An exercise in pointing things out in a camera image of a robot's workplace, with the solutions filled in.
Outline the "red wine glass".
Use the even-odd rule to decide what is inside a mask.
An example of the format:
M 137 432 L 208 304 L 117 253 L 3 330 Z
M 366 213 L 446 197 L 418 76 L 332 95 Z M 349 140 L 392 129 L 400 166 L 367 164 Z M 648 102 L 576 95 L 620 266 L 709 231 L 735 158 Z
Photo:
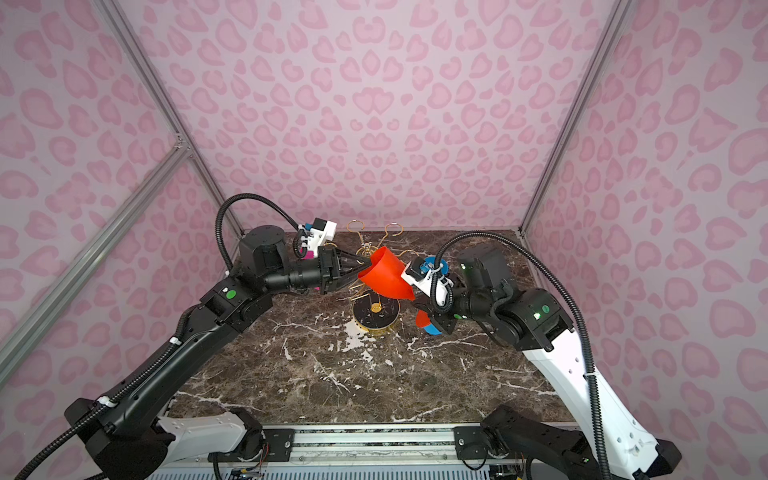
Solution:
M 401 312 L 400 302 L 414 300 L 413 289 L 402 278 L 406 265 L 387 247 L 370 257 L 371 266 L 359 275 L 366 290 L 353 301 L 357 325 L 371 335 L 391 330 Z

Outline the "blue wine glass front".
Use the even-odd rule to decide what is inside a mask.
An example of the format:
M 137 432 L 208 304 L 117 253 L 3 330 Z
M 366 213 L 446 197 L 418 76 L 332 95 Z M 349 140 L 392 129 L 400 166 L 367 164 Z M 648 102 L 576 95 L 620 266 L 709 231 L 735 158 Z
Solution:
M 433 336 L 438 336 L 438 335 L 442 334 L 442 332 L 433 324 L 428 324 L 428 325 L 424 326 L 423 330 L 426 333 L 428 333 L 430 335 L 433 335 Z

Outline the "blue wine glass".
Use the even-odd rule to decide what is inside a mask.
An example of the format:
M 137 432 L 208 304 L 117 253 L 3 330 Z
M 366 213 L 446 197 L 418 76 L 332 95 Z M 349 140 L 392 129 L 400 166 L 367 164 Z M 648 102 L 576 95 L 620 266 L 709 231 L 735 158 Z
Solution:
M 448 268 L 448 266 L 447 266 L 446 261 L 444 259 L 442 259 L 441 263 L 440 263 L 440 270 L 443 273 L 445 273 L 447 271 L 447 268 Z M 424 259 L 423 263 L 420 265 L 420 270 L 422 272 L 427 272 L 429 270 L 434 270 L 434 269 L 435 269 L 435 257 L 434 256 L 426 257 Z
M 428 325 L 424 326 L 423 330 L 426 333 L 428 333 L 430 335 L 433 335 L 433 336 L 438 336 L 438 335 L 442 334 L 442 332 L 433 324 L 428 324 Z

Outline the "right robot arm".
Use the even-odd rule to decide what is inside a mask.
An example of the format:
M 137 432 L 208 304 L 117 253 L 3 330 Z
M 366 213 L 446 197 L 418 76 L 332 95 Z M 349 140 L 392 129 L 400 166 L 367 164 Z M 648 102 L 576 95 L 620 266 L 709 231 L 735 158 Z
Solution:
M 481 423 L 487 452 L 519 453 L 569 479 L 653 479 L 669 475 L 682 455 L 627 409 L 594 360 L 583 314 L 531 252 L 490 232 L 458 257 L 452 275 L 442 246 L 404 271 L 417 276 L 420 314 L 443 334 L 473 321 L 497 344 L 524 354 L 553 387 L 578 427 L 566 430 L 500 406 Z

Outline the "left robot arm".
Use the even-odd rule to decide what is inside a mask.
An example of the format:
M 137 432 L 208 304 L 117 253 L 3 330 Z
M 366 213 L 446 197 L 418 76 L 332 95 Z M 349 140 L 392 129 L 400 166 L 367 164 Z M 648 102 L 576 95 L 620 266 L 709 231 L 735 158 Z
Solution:
M 240 262 L 181 315 L 175 333 L 140 367 L 95 401 L 79 399 L 65 417 L 93 414 L 78 434 L 108 479 L 146 479 L 160 466 L 191 457 L 213 462 L 263 454 L 263 427 L 246 409 L 172 420 L 161 413 L 212 357 L 273 306 L 282 294 L 327 294 L 353 283 L 367 257 L 322 246 L 312 259 L 294 258 L 284 231 L 259 226 L 240 241 Z

